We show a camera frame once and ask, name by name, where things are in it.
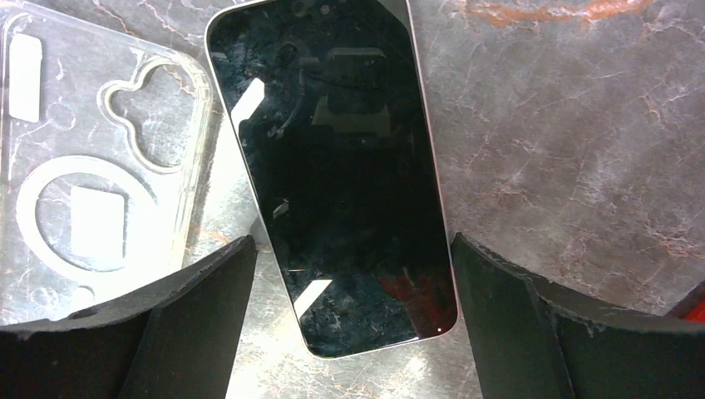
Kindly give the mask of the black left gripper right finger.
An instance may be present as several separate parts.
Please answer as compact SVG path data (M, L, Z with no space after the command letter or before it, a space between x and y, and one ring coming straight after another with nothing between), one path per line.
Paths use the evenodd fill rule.
M451 255L483 397L703 397L701 323L592 298L461 234Z

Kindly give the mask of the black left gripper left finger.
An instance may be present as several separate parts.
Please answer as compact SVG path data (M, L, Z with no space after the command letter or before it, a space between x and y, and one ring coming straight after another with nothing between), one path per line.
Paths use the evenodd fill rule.
M3 327L2 397L224 397L257 255L244 236L61 320Z

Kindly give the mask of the clear magsafe phone case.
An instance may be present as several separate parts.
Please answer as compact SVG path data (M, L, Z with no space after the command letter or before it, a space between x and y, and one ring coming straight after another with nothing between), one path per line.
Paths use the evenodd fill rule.
M2 325L61 319L182 269L212 108L192 57L2 2Z

